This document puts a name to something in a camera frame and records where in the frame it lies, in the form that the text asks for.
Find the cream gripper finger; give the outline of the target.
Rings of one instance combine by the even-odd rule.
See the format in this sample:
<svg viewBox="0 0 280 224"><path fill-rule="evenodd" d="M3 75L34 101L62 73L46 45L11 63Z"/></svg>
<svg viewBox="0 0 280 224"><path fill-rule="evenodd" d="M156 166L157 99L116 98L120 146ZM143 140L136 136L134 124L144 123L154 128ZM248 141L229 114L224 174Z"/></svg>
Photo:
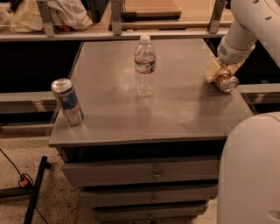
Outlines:
<svg viewBox="0 0 280 224"><path fill-rule="evenodd" d="M238 69L244 64L244 60L237 63L237 64L233 64L233 65L228 65L227 66L227 70L231 73L231 74L235 74Z"/></svg>
<svg viewBox="0 0 280 224"><path fill-rule="evenodd" d="M206 71L207 82L212 83L219 75L224 74L227 70L226 64L220 57L211 58Z"/></svg>

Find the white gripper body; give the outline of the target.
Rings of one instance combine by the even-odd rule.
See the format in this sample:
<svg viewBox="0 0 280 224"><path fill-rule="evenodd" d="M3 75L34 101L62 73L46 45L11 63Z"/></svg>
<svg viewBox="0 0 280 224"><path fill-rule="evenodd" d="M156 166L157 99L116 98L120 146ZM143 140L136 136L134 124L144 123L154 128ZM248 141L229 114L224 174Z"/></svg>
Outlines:
<svg viewBox="0 0 280 224"><path fill-rule="evenodd" d="M255 42L253 39L245 47L233 46L229 43L228 37L225 36L217 48L218 57L226 65L241 63L255 50Z"/></svg>

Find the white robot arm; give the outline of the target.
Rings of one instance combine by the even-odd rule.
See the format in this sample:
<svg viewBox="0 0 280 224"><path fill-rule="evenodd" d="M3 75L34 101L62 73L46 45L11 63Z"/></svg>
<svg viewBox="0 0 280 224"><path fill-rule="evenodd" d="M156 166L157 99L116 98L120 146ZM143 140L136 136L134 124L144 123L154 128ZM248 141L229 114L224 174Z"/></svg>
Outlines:
<svg viewBox="0 0 280 224"><path fill-rule="evenodd" d="M279 0L232 0L234 21L206 80L222 93L259 41L280 66ZM251 116L228 135L220 159L217 224L279 224L280 113Z"/></svg>

